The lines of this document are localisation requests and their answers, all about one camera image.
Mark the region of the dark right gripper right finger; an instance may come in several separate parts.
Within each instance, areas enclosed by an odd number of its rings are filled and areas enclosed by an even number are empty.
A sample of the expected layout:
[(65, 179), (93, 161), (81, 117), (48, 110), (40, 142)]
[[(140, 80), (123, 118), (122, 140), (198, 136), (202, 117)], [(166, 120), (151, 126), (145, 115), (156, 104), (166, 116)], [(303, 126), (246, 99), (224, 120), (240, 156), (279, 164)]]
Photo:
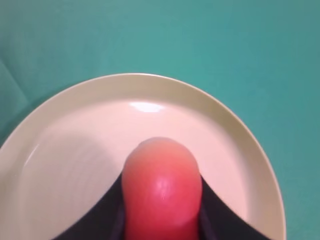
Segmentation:
[(202, 178), (199, 214), (201, 240), (247, 240), (245, 223), (218, 197)]

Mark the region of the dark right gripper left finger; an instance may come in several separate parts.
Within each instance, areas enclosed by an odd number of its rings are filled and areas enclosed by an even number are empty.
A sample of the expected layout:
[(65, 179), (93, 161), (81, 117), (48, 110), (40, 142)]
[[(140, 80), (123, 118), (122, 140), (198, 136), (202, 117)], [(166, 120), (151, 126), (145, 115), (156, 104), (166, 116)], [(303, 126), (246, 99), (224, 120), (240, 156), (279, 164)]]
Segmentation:
[(123, 240), (125, 212), (122, 176), (119, 175), (102, 198), (71, 227), (62, 240)]

